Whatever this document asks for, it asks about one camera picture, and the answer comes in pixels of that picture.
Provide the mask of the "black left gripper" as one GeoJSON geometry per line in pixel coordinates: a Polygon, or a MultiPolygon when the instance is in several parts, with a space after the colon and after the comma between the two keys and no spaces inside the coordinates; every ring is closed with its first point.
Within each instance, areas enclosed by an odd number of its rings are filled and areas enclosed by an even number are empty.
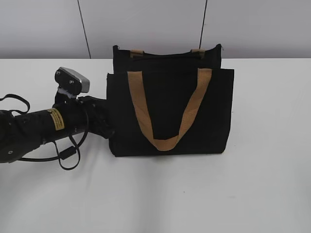
{"type": "Polygon", "coordinates": [[[78,132],[87,129],[89,133],[105,139],[115,133],[108,120],[107,100],[92,96],[76,97],[59,89],[53,107],[60,112],[66,129],[78,132]]]}

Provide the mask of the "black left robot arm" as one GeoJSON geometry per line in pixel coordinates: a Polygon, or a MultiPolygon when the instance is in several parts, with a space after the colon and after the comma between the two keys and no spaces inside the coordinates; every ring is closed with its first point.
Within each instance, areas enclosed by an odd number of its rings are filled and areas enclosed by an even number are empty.
{"type": "Polygon", "coordinates": [[[51,109],[17,113],[15,116],[13,110],[0,112],[1,163],[62,161],[81,154],[80,146],[89,133],[109,139],[115,132],[108,123],[107,101],[91,96],[69,98],[57,93],[51,109]],[[57,151],[55,157],[25,157],[40,146],[63,138],[69,138],[72,146],[57,151]]]}

